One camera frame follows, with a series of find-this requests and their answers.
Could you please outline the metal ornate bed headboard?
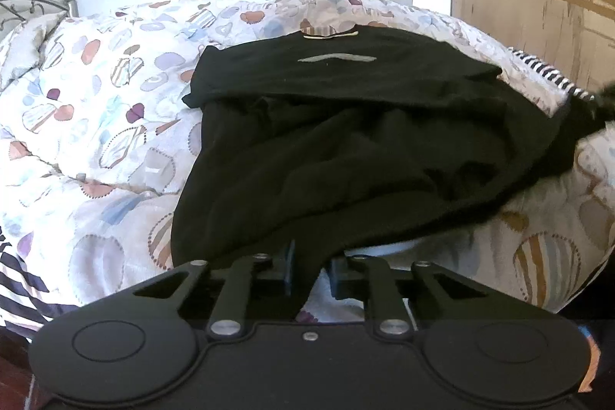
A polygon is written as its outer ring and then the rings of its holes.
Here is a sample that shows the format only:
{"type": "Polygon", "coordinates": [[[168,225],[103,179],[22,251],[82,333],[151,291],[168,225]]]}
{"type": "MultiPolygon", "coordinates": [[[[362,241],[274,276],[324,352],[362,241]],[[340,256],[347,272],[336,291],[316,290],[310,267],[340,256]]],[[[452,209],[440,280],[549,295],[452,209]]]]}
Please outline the metal ornate bed headboard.
{"type": "Polygon", "coordinates": [[[44,16],[47,12],[64,12],[70,17],[79,16],[77,0],[0,0],[0,5],[1,31],[44,16]]]}

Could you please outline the black t-shirt with print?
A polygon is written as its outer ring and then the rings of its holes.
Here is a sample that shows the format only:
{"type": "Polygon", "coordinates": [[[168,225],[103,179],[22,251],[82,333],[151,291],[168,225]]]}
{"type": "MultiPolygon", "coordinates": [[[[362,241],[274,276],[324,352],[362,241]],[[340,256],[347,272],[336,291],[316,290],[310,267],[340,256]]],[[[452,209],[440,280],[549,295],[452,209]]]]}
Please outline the black t-shirt with print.
{"type": "Polygon", "coordinates": [[[614,253],[614,108],[545,112],[501,68],[443,41],[361,26],[206,48],[186,106],[201,148],[171,256],[291,254],[306,301],[336,253],[417,241],[462,274],[557,310],[614,253]]]}

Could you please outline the patterned circle print duvet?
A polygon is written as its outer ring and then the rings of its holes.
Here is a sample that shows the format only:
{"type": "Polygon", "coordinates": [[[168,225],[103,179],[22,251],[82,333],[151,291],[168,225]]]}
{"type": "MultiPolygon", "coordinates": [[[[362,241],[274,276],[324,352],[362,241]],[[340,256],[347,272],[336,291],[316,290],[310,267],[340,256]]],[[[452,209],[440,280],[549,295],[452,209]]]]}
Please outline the patterned circle print duvet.
{"type": "MultiPolygon", "coordinates": [[[[66,16],[42,60],[1,91],[1,325],[29,338],[46,322],[172,264],[172,212],[200,150],[183,104],[207,46],[295,31],[388,26],[496,63],[541,109],[568,94],[465,22],[392,0],[163,1],[66,16]]],[[[378,247],[406,269],[429,260],[549,311],[583,303],[614,261],[614,131],[581,141],[572,170],[486,224],[378,247]]]]}

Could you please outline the striped bed sheet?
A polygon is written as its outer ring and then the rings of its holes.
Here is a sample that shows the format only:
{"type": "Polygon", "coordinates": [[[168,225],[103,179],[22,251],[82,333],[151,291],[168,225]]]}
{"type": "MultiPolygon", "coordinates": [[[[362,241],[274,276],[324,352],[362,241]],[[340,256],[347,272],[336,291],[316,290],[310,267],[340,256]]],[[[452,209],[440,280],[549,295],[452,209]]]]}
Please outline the striped bed sheet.
{"type": "Polygon", "coordinates": [[[586,102],[594,102],[596,97],[590,91],[584,90],[577,86],[572,80],[568,79],[562,72],[560,72],[555,66],[544,61],[540,57],[524,52],[514,47],[509,47],[511,54],[521,61],[524,66],[527,66],[535,74],[542,77],[546,81],[558,87],[560,91],[563,91],[570,96],[574,96],[586,102]]]}

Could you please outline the beige pillow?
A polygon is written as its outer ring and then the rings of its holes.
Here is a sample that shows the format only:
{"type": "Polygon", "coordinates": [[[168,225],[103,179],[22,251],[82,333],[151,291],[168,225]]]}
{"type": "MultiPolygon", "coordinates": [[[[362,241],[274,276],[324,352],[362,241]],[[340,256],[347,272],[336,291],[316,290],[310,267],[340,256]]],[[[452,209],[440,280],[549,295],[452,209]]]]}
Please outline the beige pillow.
{"type": "Polygon", "coordinates": [[[30,19],[18,25],[3,38],[1,42],[1,91],[40,64],[41,46],[65,17],[64,13],[57,12],[30,19]]]}

